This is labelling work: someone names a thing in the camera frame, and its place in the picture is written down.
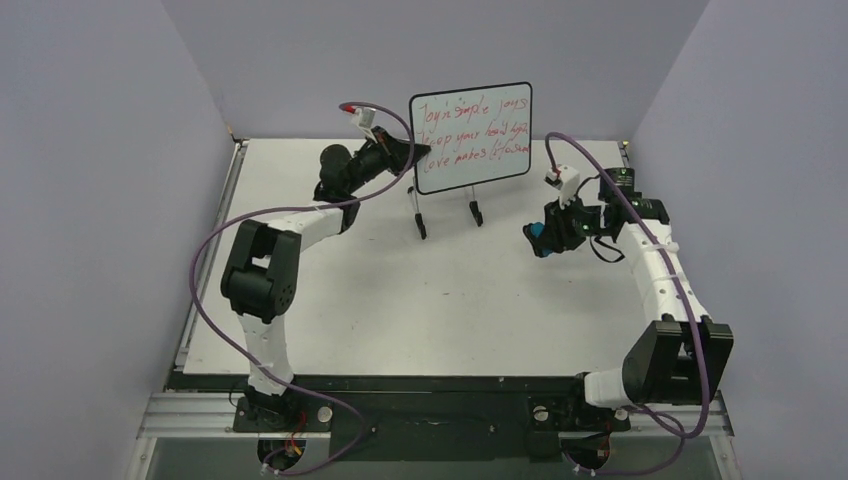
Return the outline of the blue whiteboard eraser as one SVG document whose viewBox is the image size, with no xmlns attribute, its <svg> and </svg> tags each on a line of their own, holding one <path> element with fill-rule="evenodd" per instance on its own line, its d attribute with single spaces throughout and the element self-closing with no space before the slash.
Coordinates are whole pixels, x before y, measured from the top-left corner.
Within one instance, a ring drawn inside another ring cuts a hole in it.
<svg viewBox="0 0 848 480">
<path fill-rule="evenodd" d="M 548 245 L 548 243 L 546 242 L 546 238 L 543 236 L 543 233 L 542 233 L 542 236 L 541 236 L 541 239 L 540 239 L 540 241 L 539 241 L 539 242 L 537 242 L 537 243 L 531 243 L 531 242 L 529 242 L 529 241 L 528 241 L 528 242 L 530 243 L 530 245 L 531 245 L 531 249 L 532 249 L 532 251 L 533 251 L 533 245 L 534 245 L 534 244 Z"/>
</svg>

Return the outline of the small whiteboard black frame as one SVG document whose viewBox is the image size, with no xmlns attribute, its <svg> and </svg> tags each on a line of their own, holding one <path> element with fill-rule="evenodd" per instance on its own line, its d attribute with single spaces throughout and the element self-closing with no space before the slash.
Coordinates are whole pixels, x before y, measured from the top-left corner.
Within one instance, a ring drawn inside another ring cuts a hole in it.
<svg viewBox="0 0 848 480">
<path fill-rule="evenodd" d="M 430 195 L 522 176 L 532 164 L 533 87 L 513 82 L 419 93 L 408 103 L 417 143 L 417 193 Z"/>
</svg>

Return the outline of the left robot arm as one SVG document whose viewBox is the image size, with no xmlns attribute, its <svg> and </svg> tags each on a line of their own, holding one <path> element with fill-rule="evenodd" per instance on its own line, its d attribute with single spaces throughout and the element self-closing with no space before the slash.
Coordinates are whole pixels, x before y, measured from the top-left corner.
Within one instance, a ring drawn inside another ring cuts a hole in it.
<svg viewBox="0 0 848 480">
<path fill-rule="evenodd" d="M 250 361 L 245 390 L 248 416 L 285 430 L 301 420 L 303 396 L 291 384 L 284 316 L 293 305 L 301 254 L 353 225 L 360 205 L 356 191 L 384 172 L 400 177 L 431 151 L 374 127 L 356 151 L 341 144 L 320 155 L 313 203 L 275 222 L 240 223 L 220 291 L 237 314 Z"/>
</svg>

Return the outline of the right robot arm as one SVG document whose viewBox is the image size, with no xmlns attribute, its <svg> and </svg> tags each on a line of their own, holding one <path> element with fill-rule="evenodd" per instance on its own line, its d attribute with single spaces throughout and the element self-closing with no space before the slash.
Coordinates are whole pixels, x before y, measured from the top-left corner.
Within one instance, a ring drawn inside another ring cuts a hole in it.
<svg viewBox="0 0 848 480">
<path fill-rule="evenodd" d="M 664 204 L 634 188 L 631 168 L 602 171 L 598 204 L 579 196 L 579 173 L 550 169 L 545 182 L 558 192 L 541 222 L 523 228 L 539 258 L 573 251 L 588 240 L 615 243 L 635 281 L 646 327 L 621 366 L 590 372 L 582 389 L 564 400 L 566 418 L 588 427 L 606 409 L 645 404 L 699 405 L 717 393 L 734 337 L 699 302 L 678 258 Z"/>
</svg>

